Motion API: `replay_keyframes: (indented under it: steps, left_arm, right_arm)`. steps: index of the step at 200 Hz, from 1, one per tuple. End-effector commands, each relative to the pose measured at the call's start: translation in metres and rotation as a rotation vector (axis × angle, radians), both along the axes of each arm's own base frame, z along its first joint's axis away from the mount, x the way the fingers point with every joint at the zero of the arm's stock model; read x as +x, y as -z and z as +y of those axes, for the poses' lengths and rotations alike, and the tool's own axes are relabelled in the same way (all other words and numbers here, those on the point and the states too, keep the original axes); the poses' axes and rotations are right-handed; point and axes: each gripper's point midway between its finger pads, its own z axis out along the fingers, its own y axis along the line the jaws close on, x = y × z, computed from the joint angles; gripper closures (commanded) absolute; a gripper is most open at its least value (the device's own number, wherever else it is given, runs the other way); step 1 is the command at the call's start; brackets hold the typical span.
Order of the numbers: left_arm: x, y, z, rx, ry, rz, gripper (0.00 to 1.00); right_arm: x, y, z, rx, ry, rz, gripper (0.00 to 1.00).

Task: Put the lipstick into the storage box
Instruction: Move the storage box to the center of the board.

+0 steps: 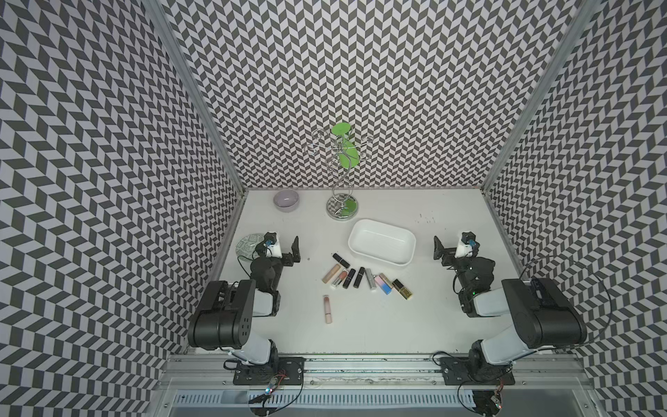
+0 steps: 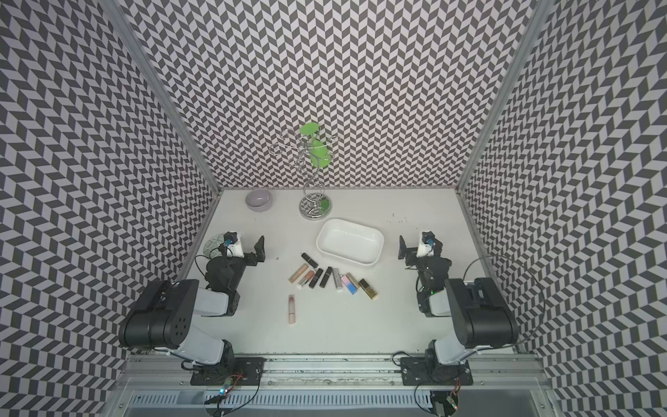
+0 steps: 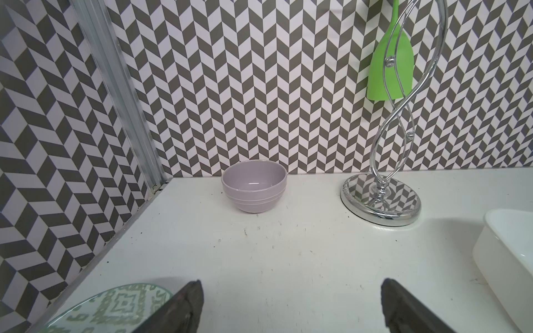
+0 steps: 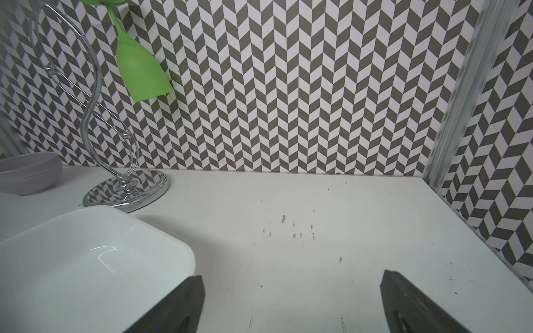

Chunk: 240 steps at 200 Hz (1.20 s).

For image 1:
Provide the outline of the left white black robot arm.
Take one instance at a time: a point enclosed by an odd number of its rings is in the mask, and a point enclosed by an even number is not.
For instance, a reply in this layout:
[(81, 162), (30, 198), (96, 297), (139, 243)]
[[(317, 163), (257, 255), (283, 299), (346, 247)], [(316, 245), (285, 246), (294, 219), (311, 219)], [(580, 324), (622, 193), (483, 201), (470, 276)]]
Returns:
[(190, 319), (189, 346), (220, 350), (239, 366), (276, 371), (277, 347), (257, 335), (252, 323), (279, 312), (282, 272), (302, 260), (300, 239), (295, 238), (285, 251), (276, 232), (253, 234), (237, 245), (236, 259), (244, 276), (233, 283), (219, 280), (206, 286)]

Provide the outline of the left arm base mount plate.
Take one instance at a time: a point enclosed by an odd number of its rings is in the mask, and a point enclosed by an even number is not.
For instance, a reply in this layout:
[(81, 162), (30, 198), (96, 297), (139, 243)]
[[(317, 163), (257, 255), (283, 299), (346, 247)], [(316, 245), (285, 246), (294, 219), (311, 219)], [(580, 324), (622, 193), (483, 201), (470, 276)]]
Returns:
[(234, 370), (233, 384), (236, 386), (266, 386), (277, 376), (280, 386), (300, 386), (305, 371), (305, 358), (280, 356), (265, 365), (238, 365)]

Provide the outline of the white plastic storage box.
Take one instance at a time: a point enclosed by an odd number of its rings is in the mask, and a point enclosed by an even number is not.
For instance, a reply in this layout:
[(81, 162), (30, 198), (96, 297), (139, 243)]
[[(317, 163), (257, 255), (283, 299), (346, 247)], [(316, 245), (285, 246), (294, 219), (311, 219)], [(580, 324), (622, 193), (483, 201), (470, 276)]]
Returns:
[(412, 231), (371, 219), (357, 221), (347, 242), (349, 249), (357, 255), (396, 267), (410, 264), (416, 243)]

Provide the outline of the bronze lipstick tube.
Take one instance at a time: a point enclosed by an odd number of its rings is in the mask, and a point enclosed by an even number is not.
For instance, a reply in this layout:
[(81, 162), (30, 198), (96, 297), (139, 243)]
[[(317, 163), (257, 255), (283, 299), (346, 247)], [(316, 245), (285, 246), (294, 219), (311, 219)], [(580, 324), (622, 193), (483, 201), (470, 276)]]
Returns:
[(384, 274), (382, 274), (382, 273), (380, 273), (379, 276), (380, 276), (380, 278), (382, 279), (382, 281), (384, 281), (384, 283), (385, 283), (387, 286), (389, 286), (389, 288), (394, 288), (394, 285), (393, 285), (393, 283), (391, 282), (391, 280), (390, 280), (389, 278), (387, 278), (387, 277), (386, 277)]

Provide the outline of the clear pink lip gloss tube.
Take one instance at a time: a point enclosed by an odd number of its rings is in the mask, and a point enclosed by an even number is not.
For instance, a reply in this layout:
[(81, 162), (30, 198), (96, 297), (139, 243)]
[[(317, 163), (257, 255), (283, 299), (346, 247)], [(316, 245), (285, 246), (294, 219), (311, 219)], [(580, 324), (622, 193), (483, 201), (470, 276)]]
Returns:
[(323, 296), (323, 307), (324, 307), (324, 317), (326, 324), (333, 323), (332, 309), (330, 303), (330, 297), (328, 295)]

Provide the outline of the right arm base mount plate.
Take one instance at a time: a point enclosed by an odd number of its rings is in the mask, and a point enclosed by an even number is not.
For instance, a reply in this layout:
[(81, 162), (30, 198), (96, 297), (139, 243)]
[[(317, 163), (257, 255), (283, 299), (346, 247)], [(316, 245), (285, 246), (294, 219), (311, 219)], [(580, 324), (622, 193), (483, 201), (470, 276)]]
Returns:
[(484, 385), (512, 386), (516, 380), (511, 365), (490, 365), (485, 361), (463, 361), (458, 357), (441, 357), (436, 360), (447, 386)]

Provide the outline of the gold and black square lipstick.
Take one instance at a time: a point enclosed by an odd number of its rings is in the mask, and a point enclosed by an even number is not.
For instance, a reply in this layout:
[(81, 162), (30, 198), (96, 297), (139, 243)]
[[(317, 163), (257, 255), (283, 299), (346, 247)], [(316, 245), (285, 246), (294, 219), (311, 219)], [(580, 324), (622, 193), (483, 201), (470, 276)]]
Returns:
[(413, 293), (399, 279), (392, 281), (392, 285), (403, 299), (410, 300), (413, 297)]

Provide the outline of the pink and blue lipstick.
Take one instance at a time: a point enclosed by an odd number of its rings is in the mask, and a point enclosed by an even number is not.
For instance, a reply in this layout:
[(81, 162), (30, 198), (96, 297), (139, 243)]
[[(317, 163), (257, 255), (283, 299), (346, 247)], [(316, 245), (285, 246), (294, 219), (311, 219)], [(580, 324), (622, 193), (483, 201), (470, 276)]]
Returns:
[(389, 295), (392, 292), (392, 287), (388, 285), (381, 276), (375, 276), (374, 282), (385, 295)]

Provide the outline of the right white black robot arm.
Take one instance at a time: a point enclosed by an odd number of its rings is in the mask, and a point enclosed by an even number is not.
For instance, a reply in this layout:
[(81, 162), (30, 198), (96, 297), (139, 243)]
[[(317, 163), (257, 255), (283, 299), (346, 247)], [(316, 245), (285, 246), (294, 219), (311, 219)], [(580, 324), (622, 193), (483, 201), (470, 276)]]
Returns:
[(469, 318), (510, 316), (512, 325), (498, 335), (472, 344), (464, 361), (475, 380), (500, 371), (540, 349), (567, 349), (588, 337), (582, 315), (548, 278), (505, 279), (493, 289), (495, 261), (479, 256), (476, 234), (464, 232), (447, 248), (434, 238), (434, 260), (454, 271), (453, 291)]

